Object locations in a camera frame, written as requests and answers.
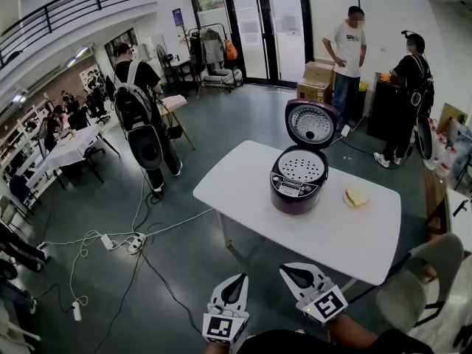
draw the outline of rice cooker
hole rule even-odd
[[[328,164],[321,152],[336,133],[336,110],[325,103],[296,99],[287,102],[285,124],[296,145],[287,148],[271,171],[271,202],[292,215],[310,211],[327,180]]]

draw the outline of rice cooker control panel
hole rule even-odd
[[[317,185],[291,180],[274,172],[271,172],[271,183],[281,194],[289,197],[305,197],[318,189]]]

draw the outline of orange bag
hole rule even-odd
[[[226,40],[226,58],[228,60],[237,59],[237,50],[235,48],[235,45],[228,40]]]

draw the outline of gray floor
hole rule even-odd
[[[244,86],[231,94],[216,91],[203,93],[199,101],[189,97],[188,105],[178,110],[197,150],[192,151],[185,139],[175,142],[184,163],[182,174],[173,178],[163,166],[164,200],[152,206],[140,232],[146,232],[151,223],[161,223],[151,230],[162,229],[207,209],[193,198],[194,187],[242,141],[251,139],[280,149],[293,144],[283,114],[286,101],[295,96],[294,91],[262,86]],[[384,143],[367,136],[365,130],[361,124],[346,141],[369,152],[381,151]],[[105,183],[101,184],[87,172],[80,182],[68,184],[67,191],[53,184],[41,196],[43,205],[35,207],[32,242],[41,240],[48,218],[46,240],[55,242],[80,239],[92,229],[101,233],[130,229],[139,203],[142,173],[120,128],[110,130],[106,138],[122,158],[110,150],[104,156],[94,156]],[[402,223],[395,260],[424,242],[426,207],[417,151],[405,166],[393,171],[383,169],[370,156],[342,142],[324,152],[330,166],[400,193]],[[142,209],[138,221],[144,217],[145,210]],[[275,328],[303,328],[326,339],[323,328],[295,310],[294,298],[278,273],[280,264],[306,259],[235,222],[227,223],[233,242],[230,250],[223,245],[215,212],[157,235],[154,244],[148,242],[145,247],[148,259],[167,279],[175,295],[190,308],[197,324],[201,324],[212,289],[227,277],[246,272],[250,278],[250,334]],[[49,250],[53,258],[45,269],[40,274],[22,271],[21,282],[33,296],[42,294],[53,283],[59,284],[61,303],[68,308],[73,302],[69,275],[79,244],[49,246]],[[61,312],[58,291],[51,291],[39,301],[37,313],[29,318],[30,329],[43,339],[35,344],[38,353],[92,353],[118,310],[135,262],[121,250],[106,251],[99,240],[90,246],[88,257],[77,261],[72,280],[76,294],[89,298],[88,305],[81,310],[83,320],[75,322],[72,313]],[[146,263],[138,269],[122,312],[100,353],[202,353],[204,341],[190,327],[186,311],[171,299]],[[323,270],[339,285],[347,281],[343,274],[329,268]],[[355,285],[347,292],[347,299],[366,287],[362,283]],[[368,328],[381,332],[386,325],[378,315],[373,297],[374,293],[364,297],[347,312]]]

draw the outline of glass door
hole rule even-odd
[[[295,87],[305,70],[300,0],[226,0],[246,82]]]
[[[268,76],[267,51],[259,0],[233,0],[246,77],[266,81]]]
[[[300,0],[270,0],[279,79],[298,83],[305,70],[305,39]]]

